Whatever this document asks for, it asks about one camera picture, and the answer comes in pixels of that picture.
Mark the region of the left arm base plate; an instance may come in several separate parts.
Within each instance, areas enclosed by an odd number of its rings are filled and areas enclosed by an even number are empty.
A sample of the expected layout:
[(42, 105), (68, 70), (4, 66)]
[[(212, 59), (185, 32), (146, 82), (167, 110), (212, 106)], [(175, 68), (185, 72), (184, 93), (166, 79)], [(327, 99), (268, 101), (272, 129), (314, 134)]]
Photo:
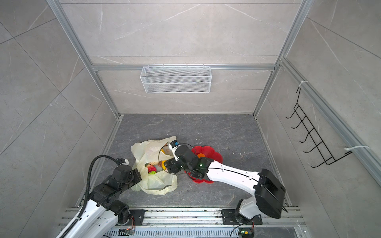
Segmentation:
[(126, 225), (131, 227), (134, 223), (134, 226), (142, 226), (146, 210), (133, 209), (129, 210), (129, 212), (130, 217)]

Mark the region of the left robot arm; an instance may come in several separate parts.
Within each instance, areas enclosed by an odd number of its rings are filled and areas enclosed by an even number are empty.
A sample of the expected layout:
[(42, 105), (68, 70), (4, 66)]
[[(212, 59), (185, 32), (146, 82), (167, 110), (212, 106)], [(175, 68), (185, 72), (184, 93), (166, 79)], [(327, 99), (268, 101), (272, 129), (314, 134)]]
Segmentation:
[(129, 206), (120, 195), (141, 182), (138, 169), (121, 164), (113, 174), (96, 186), (83, 207), (57, 235), (58, 238), (102, 238), (112, 227), (132, 221)]

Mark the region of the red flower-shaped plate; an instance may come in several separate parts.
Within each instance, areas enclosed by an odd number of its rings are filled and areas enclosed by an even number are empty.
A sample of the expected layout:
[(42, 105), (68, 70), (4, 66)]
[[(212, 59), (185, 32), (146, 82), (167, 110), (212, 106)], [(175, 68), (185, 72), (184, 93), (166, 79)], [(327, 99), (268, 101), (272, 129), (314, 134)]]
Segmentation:
[[(216, 152), (213, 147), (210, 146), (196, 146), (192, 149), (192, 152), (197, 155), (199, 153), (202, 153), (205, 155), (206, 158), (212, 159), (214, 161), (217, 161), (219, 163), (223, 163), (223, 157), (220, 153)], [(188, 173), (188, 177), (193, 180), (195, 183), (214, 183), (213, 181), (209, 181), (206, 179), (196, 179), (193, 176), (191, 176), (190, 173)]]

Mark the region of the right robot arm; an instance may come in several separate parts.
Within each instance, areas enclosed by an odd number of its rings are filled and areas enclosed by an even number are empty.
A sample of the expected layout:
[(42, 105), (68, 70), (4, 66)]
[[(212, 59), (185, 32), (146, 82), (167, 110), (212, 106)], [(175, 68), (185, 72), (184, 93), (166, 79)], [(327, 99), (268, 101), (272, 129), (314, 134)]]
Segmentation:
[(195, 150), (177, 141), (167, 147), (173, 158), (164, 162), (164, 171), (184, 172), (192, 180), (222, 182), (251, 195), (239, 201), (231, 215), (235, 222), (246, 224), (259, 215), (279, 219), (283, 211), (288, 211), (284, 206), (286, 189), (271, 171), (250, 172), (229, 167), (211, 158), (198, 157)]

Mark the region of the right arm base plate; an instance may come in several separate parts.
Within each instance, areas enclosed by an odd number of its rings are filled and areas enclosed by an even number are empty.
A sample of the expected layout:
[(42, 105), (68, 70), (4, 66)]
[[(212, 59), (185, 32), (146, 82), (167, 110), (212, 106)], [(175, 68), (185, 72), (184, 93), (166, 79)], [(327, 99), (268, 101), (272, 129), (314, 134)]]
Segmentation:
[(224, 225), (262, 225), (262, 217), (260, 215), (248, 219), (234, 209), (222, 209), (221, 215)]

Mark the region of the yellowish plastic bag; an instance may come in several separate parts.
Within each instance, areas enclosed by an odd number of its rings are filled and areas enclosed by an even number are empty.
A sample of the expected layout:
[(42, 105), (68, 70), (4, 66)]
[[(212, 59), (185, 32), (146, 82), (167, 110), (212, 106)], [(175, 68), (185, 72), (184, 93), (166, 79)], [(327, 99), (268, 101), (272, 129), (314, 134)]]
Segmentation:
[[(135, 157), (134, 169), (140, 172), (142, 181), (132, 187), (133, 191), (144, 191), (147, 194), (165, 195), (173, 192), (178, 187), (177, 176), (168, 174), (159, 168), (159, 171), (154, 174), (148, 174), (146, 165), (150, 164), (158, 166), (159, 162), (173, 158), (173, 153), (168, 145), (176, 140), (175, 136), (162, 140), (148, 140), (141, 143), (136, 143), (131, 147), (133, 156)], [(161, 152), (161, 149), (166, 150), (166, 154)]]

